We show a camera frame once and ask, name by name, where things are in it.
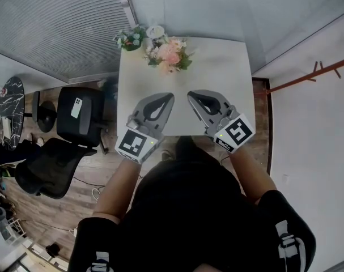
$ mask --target pink flower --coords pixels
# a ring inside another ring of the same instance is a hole
[[[173,45],[162,44],[158,50],[158,57],[160,57],[163,60],[167,60],[167,57],[171,53],[175,53],[175,49],[174,49]]]
[[[172,37],[169,40],[169,44],[173,46],[173,48],[175,49],[175,52],[179,52],[183,47],[187,46],[187,43],[177,39],[176,37]]]
[[[175,52],[170,53],[167,58],[165,59],[166,62],[168,62],[170,65],[175,65],[176,63],[179,63],[181,59],[179,58],[178,54]]]
[[[176,68],[171,66],[168,62],[166,61],[162,61],[160,64],[159,64],[159,67],[160,67],[160,71],[162,72],[162,74],[164,75],[167,75],[167,74],[170,74],[170,73],[173,73]]]

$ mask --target window blinds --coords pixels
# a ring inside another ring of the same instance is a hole
[[[129,28],[120,0],[0,0],[0,52],[66,81],[118,71]]]

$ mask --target chair base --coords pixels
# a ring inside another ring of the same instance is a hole
[[[53,128],[53,125],[56,121],[57,113],[56,108],[54,107],[51,101],[44,101],[40,105],[39,112],[42,114],[37,121],[38,127],[42,132],[50,132]]]

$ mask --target mesh chair back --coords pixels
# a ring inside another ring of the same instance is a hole
[[[95,153],[96,150],[51,138],[37,156],[18,164],[15,179],[28,193],[40,192],[51,198],[62,198],[81,158]]]

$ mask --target flower bouquet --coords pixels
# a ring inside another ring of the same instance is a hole
[[[113,38],[115,41],[117,39],[117,46],[119,48],[124,48],[127,51],[136,50],[142,45],[142,41],[145,37],[145,29],[140,26],[136,26],[129,32],[120,30],[117,35]]]
[[[192,63],[189,57],[192,54],[186,54],[186,40],[180,40],[176,37],[163,35],[157,40],[153,40],[153,47],[146,48],[144,58],[148,60],[148,65],[160,66],[165,74],[175,71],[186,70]]]

